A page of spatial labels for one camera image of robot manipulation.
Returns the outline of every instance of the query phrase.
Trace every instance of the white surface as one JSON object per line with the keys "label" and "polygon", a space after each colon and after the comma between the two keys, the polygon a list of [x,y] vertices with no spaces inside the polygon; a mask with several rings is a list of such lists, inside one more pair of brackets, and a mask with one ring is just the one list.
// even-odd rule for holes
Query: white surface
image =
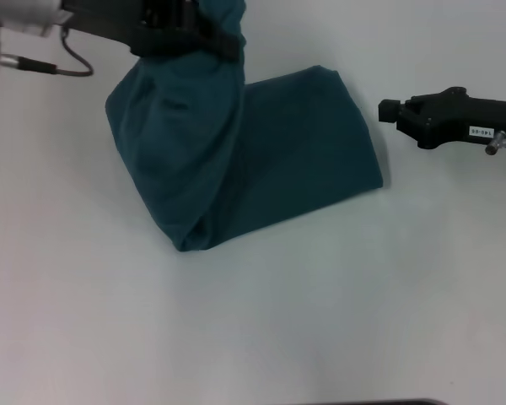
{"label": "white surface", "polygon": [[2,70],[0,405],[506,404],[506,152],[374,123],[452,85],[506,100],[506,0],[254,0],[244,29],[250,81],[341,72],[390,188],[178,254],[105,119],[127,49],[73,35],[87,80]]}

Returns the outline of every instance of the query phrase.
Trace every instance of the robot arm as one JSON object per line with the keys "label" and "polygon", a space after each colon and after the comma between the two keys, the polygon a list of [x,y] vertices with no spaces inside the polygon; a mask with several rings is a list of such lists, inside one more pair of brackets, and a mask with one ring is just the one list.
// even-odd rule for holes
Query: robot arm
{"label": "robot arm", "polygon": [[[204,50],[226,61],[240,59],[240,38],[204,15],[197,0],[0,0],[0,29],[47,35],[55,24],[62,26],[64,43],[69,30],[79,30],[124,43],[139,57]],[[2,55],[1,46],[0,65],[54,73],[54,65]]]}

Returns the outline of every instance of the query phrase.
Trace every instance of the teal cloth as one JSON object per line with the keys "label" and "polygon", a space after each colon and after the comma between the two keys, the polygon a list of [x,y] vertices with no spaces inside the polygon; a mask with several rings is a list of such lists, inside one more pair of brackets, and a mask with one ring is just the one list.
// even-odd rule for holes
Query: teal cloth
{"label": "teal cloth", "polygon": [[[200,5],[240,34],[242,0]],[[244,81],[243,63],[204,52],[145,59],[107,100],[116,147],[179,251],[382,187],[368,128],[337,72]]]}

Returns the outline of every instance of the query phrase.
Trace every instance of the green towel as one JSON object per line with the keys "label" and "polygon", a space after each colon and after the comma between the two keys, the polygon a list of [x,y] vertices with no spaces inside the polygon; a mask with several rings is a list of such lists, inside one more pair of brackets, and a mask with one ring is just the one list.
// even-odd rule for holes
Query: green towel
{"label": "green towel", "polygon": [[[200,5],[240,34],[242,0]],[[145,59],[106,110],[137,189],[179,251],[382,187],[363,118],[322,67],[244,86],[243,63],[204,52]]]}

